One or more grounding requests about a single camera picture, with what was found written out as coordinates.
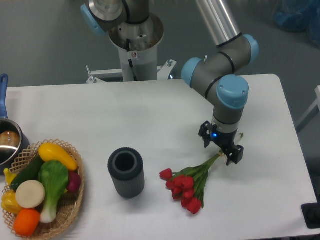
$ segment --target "yellow squash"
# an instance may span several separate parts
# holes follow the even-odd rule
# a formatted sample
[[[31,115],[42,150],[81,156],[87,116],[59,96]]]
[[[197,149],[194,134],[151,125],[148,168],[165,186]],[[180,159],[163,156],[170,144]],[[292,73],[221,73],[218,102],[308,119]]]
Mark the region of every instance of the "yellow squash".
[[[5,175],[5,181],[11,185],[11,182],[16,178],[17,174],[11,173],[9,168],[5,168],[3,172]]]
[[[78,168],[76,160],[74,160],[73,157],[70,156],[63,147],[57,144],[51,142],[43,143],[39,147],[38,151],[40,158],[45,162],[57,160],[69,171],[75,171]]]
[[[23,208],[17,203],[16,193],[12,190],[7,191],[1,198],[1,207],[8,213],[17,215]]]

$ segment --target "blue joint cap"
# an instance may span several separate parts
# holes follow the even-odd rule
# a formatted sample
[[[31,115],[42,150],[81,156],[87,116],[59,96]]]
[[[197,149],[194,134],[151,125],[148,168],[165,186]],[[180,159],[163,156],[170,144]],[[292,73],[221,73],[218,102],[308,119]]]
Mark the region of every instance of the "blue joint cap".
[[[251,59],[250,59],[250,63],[252,63],[259,55],[259,44],[258,42],[254,39],[253,36],[249,35],[249,34],[245,34],[243,35],[246,39],[248,39],[250,45],[251,45]]]
[[[80,8],[81,14],[88,26],[91,28],[91,30],[97,34],[97,35],[103,35],[105,34],[105,31],[99,26],[95,18],[92,16],[91,12],[87,8],[86,4],[83,4]]]
[[[202,60],[200,58],[193,57],[189,61],[187,61],[182,68],[181,78],[185,81],[186,84],[189,85],[189,87],[191,87],[191,80],[192,80],[192,76],[194,74],[194,71],[195,71],[198,63],[201,61]]]
[[[248,101],[249,84],[240,76],[227,75],[220,79],[216,94],[223,105],[230,109],[242,109]]]

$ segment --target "red radish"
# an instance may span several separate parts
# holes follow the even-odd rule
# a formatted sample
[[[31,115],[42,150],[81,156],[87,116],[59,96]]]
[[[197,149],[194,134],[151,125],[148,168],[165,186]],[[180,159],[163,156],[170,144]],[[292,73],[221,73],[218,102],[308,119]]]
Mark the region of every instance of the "red radish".
[[[66,189],[70,193],[79,191],[81,185],[81,177],[74,171],[69,171],[69,183]]]

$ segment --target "wicker basket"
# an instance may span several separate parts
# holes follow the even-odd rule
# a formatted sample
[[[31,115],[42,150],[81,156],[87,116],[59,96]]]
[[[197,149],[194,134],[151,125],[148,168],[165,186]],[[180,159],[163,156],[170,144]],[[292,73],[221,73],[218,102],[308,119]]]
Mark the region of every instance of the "wicker basket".
[[[30,237],[23,237],[17,235],[13,230],[14,222],[16,216],[12,213],[9,213],[5,210],[2,210],[4,222],[8,225],[8,228],[11,229],[11,233],[15,234],[17,237],[30,239],[30,240],[48,240],[51,239],[64,230],[66,230],[72,222],[76,219],[80,206],[83,200],[84,188],[85,188],[85,171],[84,166],[82,163],[81,156],[79,155],[78,151],[68,142],[60,141],[59,139],[56,140],[44,140],[42,142],[38,142],[29,146],[27,149],[23,150],[22,153],[14,160],[10,171],[14,174],[18,174],[22,169],[24,169],[29,162],[35,157],[38,153],[38,148],[43,143],[54,143],[63,147],[77,162],[78,174],[81,177],[81,186],[78,192],[76,193],[65,193],[58,202],[57,207],[57,215],[53,222],[51,223],[39,223],[37,226],[34,234]],[[6,185],[4,187],[3,193],[6,193],[10,190],[10,187]]]

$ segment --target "metal pot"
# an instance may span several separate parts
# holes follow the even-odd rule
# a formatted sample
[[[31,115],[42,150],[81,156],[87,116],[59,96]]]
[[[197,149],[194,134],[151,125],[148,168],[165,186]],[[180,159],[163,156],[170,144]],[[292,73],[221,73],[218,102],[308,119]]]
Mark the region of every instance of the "metal pot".
[[[30,144],[19,125],[8,119],[6,108],[8,80],[7,74],[0,76],[0,175],[4,175],[4,169],[11,168],[15,158]]]

